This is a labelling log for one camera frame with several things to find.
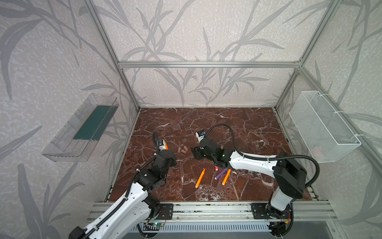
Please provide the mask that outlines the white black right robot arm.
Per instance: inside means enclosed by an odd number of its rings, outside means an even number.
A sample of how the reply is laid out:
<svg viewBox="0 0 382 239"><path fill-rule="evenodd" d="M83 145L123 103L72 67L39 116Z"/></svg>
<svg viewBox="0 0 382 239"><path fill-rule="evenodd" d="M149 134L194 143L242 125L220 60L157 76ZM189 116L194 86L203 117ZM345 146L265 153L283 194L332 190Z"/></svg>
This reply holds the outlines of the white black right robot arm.
<svg viewBox="0 0 382 239"><path fill-rule="evenodd" d="M263 207L264 214L272 218L281 216L285 209L291 208L294 200L304 196L306 170L293 158L282 159L273 155L256 159L253 155L221 148L207 137L192 148L192 153L195 159L208 159L217 167L254 171L274 178L278 186Z"/></svg>

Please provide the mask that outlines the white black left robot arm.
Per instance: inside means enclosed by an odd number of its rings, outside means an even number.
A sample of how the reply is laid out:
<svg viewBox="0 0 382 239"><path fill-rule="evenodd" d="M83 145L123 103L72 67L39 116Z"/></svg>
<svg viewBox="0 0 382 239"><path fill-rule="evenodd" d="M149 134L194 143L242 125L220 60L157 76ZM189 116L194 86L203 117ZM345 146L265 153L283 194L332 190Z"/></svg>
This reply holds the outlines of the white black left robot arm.
<svg viewBox="0 0 382 239"><path fill-rule="evenodd" d="M101 216L86 227L76 227L70 239L121 239L139 223L155 217L159 201L150 194L166 181L170 167L176 166L175 155L166 149L157 151L138 169L126 192Z"/></svg>

